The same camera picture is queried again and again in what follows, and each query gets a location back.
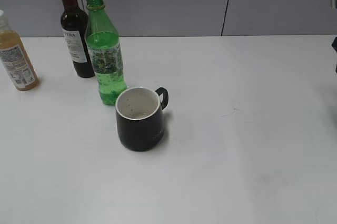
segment wine bottle label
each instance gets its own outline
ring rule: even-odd
[[[118,42],[116,45],[109,48],[91,48],[88,46],[90,59],[93,69],[96,73],[123,74],[123,61],[121,45]]]
[[[79,31],[67,31],[62,29],[64,39],[67,43],[70,56],[74,62],[87,62],[85,51],[82,45],[82,40]]]
[[[35,81],[32,69],[18,44],[0,49],[0,59],[16,87],[22,89]]]

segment white table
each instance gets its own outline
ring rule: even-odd
[[[122,38],[127,84],[170,94],[144,153],[63,38],[24,38],[41,84],[0,68],[0,223],[337,223],[333,38]]]

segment black mug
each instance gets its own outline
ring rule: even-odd
[[[163,87],[156,91],[133,87],[122,92],[116,101],[117,131],[121,143],[133,151],[153,148],[164,135],[163,109],[169,93]]]

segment mug handle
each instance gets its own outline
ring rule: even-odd
[[[156,90],[156,93],[158,94],[158,96],[160,96],[161,94],[163,94],[163,101],[161,102],[162,105],[162,110],[165,109],[165,107],[167,106],[167,104],[169,103],[169,93],[167,91],[167,89],[160,87]]]

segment green plastic bottle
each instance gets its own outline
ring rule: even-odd
[[[114,105],[126,84],[119,34],[105,13],[103,0],[86,0],[89,20],[85,33],[98,92],[104,104]]]

